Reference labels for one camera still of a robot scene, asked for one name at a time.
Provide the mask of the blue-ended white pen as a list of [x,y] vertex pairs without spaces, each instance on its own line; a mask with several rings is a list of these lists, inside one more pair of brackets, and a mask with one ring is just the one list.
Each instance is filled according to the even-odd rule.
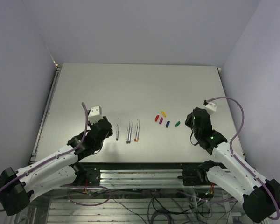
[[119,125],[120,125],[120,120],[118,118],[117,126],[116,126],[116,141],[119,140]]

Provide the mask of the purple-ended white pen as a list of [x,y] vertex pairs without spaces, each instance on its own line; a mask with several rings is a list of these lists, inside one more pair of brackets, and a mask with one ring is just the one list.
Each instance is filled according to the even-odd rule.
[[126,144],[130,143],[129,137],[130,137],[130,128],[131,128],[131,123],[130,121],[128,122],[128,126],[127,126],[127,134],[126,134]]

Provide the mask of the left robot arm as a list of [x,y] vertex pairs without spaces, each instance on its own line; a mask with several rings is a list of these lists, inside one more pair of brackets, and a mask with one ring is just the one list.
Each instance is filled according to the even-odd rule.
[[7,216],[26,208],[39,196],[63,185],[81,185],[86,171],[79,161],[102,149],[103,141],[112,136],[107,117],[88,117],[88,128],[71,138],[52,155],[18,170],[6,168],[0,175],[0,203]]

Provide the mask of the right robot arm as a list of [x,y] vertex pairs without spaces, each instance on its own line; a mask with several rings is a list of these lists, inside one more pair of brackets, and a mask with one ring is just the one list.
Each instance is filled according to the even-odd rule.
[[280,209],[280,184],[275,179],[268,180],[230,149],[228,140],[212,128],[206,109],[194,108],[185,125],[192,130],[197,145],[228,169],[224,171],[212,160],[205,161],[196,174],[200,184],[212,182],[220,186],[240,202],[246,215],[255,223],[277,213]]

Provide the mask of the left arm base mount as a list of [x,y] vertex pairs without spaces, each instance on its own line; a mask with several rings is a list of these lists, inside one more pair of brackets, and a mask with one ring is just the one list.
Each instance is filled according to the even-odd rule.
[[99,186],[100,171],[95,167],[86,168],[82,163],[75,163],[72,168],[75,171],[76,178],[73,181],[74,186]]

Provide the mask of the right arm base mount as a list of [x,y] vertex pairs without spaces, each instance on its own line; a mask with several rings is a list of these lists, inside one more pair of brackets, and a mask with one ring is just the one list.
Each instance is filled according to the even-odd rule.
[[219,166],[222,169],[226,169],[225,165],[222,163],[215,163],[212,160],[208,160],[203,163],[191,164],[189,167],[183,169],[182,174],[177,178],[182,180],[184,186],[210,185],[210,181],[206,176],[206,171],[213,166]]

